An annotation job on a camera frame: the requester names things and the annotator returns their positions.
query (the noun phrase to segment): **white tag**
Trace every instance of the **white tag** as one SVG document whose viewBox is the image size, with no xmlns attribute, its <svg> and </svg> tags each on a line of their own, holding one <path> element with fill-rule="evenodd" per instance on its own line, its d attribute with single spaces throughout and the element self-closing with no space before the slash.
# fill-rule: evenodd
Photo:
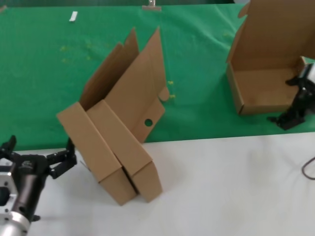
<svg viewBox="0 0 315 236">
<path fill-rule="evenodd" d="M 73 11 L 69 21 L 70 22 L 74 22 L 75 19 L 77 18 L 77 15 L 78 15 L 78 12 L 77 11 Z"/>
</svg>

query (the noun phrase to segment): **metal cylinder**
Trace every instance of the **metal cylinder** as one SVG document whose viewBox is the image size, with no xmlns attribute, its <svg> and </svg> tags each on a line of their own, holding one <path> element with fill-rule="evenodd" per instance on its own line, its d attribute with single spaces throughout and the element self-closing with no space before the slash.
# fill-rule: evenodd
<svg viewBox="0 0 315 236">
<path fill-rule="evenodd" d="M 0 230 L 0 236 L 25 236 L 30 225 L 27 218 L 20 213 L 12 211 L 7 223 Z"/>
<path fill-rule="evenodd" d="M 25 233 L 20 229 L 19 225 L 14 222 L 8 222 L 0 230 L 0 236 L 23 236 Z"/>
</svg>

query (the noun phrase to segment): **metal clip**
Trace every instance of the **metal clip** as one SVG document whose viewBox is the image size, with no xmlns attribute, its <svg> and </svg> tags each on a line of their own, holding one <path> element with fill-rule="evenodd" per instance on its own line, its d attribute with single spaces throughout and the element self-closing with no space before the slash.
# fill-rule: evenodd
<svg viewBox="0 0 315 236">
<path fill-rule="evenodd" d="M 156 6 L 156 0 L 149 0 L 148 6 L 142 6 L 143 10 L 162 11 L 161 6 Z"/>
</svg>

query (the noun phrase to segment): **cardboard box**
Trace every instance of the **cardboard box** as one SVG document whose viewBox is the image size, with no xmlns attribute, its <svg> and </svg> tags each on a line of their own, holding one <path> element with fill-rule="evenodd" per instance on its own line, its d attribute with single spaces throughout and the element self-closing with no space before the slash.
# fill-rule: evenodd
<svg viewBox="0 0 315 236">
<path fill-rule="evenodd" d="M 227 77 L 239 114 L 282 112 L 298 88 L 285 84 L 315 59 L 315 1 L 252 0 L 227 58 Z"/>
<path fill-rule="evenodd" d="M 97 181 L 121 205 L 136 191 L 148 202 L 162 192 L 141 142 L 164 114 L 160 100 L 168 97 L 159 29 L 141 53 L 132 30 L 87 82 L 80 102 L 57 115 Z"/>
</svg>

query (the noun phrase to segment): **white table surface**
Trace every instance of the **white table surface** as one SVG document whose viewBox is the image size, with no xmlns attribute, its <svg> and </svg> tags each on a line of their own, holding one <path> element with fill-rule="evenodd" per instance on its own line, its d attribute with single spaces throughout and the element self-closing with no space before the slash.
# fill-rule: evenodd
<svg viewBox="0 0 315 236">
<path fill-rule="evenodd" d="M 315 181 L 301 166 L 315 156 L 315 133 L 144 147 L 160 175 L 160 197 L 119 206 L 79 163 L 48 178 L 36 211 L 42 219 L 28 235 L 314 236 Z M 315 166 L 309 171 L 315 176 Z"/>
</svg>

